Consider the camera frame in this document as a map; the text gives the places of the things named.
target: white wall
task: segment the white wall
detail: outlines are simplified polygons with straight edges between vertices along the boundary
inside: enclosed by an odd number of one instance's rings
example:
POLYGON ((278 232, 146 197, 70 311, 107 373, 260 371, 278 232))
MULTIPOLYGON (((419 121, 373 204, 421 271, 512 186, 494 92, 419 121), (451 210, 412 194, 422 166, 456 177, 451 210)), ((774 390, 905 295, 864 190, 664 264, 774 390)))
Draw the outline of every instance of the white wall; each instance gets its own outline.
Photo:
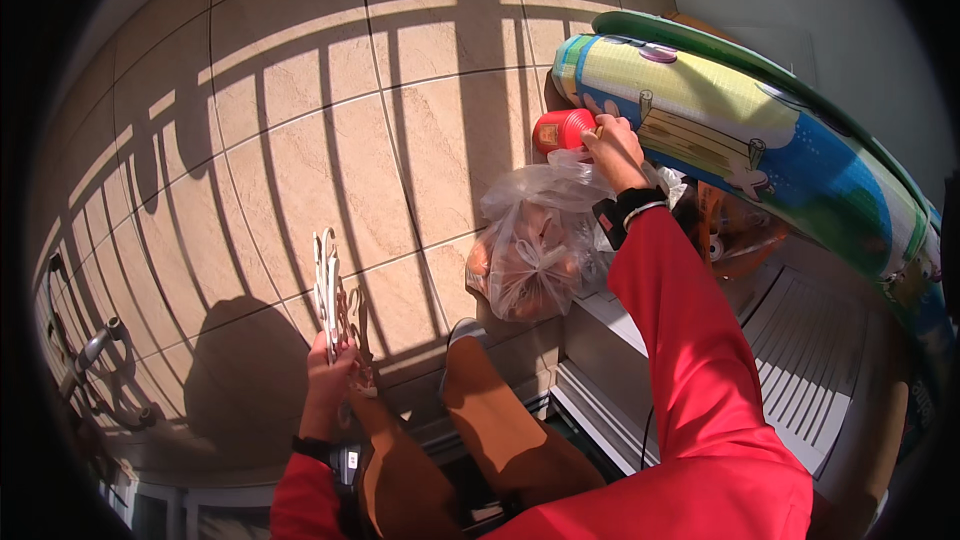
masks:
POLYGON ((897 0, 676 0, 858 120, 943 206, 957 166, 946 105, 897 0))

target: clear plastic bag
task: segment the clear plastic bag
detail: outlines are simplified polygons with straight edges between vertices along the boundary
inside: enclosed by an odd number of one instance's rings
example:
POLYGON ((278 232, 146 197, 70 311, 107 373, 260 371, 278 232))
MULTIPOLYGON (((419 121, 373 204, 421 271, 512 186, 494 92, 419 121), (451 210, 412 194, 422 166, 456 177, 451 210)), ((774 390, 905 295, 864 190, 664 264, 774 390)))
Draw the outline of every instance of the clear plastic bag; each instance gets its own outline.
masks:
POLYGON ((470 250, 466 283, 505 321, 566 315, 584 285, 606 278, 593 208, 614 191, 585 150, 554 150, 547 160, 507 173, 480 200, 493 223, 470 250))

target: red shirt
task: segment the red shirt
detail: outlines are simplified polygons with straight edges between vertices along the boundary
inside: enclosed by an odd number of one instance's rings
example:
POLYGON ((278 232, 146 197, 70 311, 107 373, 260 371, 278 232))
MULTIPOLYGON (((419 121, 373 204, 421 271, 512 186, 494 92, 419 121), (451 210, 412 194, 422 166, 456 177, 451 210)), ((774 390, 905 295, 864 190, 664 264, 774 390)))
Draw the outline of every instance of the red shirt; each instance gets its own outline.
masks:
MULTIPOLYGON (((607 285, 650 357, 660 464, 527 509, 484 538, 805 538, 810 473, 763 420, 754 355, 669 210, 630 225, 607 285)), ((330 469, 294 454, 274 538, 339 538, 330 469)))

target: leg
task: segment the leg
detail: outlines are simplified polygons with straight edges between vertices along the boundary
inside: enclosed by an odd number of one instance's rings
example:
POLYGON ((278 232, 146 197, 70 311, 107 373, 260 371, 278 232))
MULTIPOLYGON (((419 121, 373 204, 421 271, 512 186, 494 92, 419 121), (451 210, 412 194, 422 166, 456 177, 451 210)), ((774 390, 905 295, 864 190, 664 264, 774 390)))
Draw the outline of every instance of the leg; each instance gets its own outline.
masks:
POLYGON ((380 537, 464 538, 453 486, 380 399, 349 390, 350 406, 373 445, 360 506, 380 537))
POLYGON ((527 412, 475 337, 450 344, 442 399, 463 444, 502 500, 529 509, 606 486, 580 450, 527 412))

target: red cup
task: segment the red cup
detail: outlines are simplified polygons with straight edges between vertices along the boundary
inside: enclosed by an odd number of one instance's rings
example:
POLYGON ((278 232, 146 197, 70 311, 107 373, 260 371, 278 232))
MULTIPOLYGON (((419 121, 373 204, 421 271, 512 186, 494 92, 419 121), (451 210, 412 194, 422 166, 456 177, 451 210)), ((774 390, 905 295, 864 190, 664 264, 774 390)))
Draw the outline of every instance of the red cup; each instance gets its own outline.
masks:
POLYGON ((596 126, 594 114, 587 109, 545 113, 534 126, 536 150, 546 154, 557 149, 577 149, 584 145, 580 132, 593 130, 596 126))

